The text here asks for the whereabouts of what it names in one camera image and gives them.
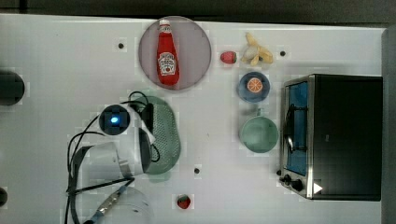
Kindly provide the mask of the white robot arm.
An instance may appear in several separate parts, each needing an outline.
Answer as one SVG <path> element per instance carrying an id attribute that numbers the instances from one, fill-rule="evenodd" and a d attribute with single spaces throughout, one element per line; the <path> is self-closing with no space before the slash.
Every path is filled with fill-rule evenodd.
<path id="1" fill-rule="evenodd" d="M 80 153 L 79 167 L 82 187 L 89 180 L 106 180 L 106 183 L 86 187 L 82 191 L 99 189 L 124 182 L 111 193 L 84 224 L 96 224 L 120 199 L 122 193 L 134 182 L 136 175 L 144 174 L 151 164 L 151 146 L 155 137 L 141 116 L 128 105 L 106 107 L 94 122 L 104 142 L 87 146 Z"/>

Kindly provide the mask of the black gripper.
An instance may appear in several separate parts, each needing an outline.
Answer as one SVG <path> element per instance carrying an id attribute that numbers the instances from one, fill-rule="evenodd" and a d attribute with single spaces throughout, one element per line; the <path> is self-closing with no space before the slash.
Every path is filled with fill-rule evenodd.
<path id="1" fill-rule="evenodd" d="M 141 112 L 141 119 L 145 122 L 148 130 L 153 131 L 154 105 L 147 104 Z"/>

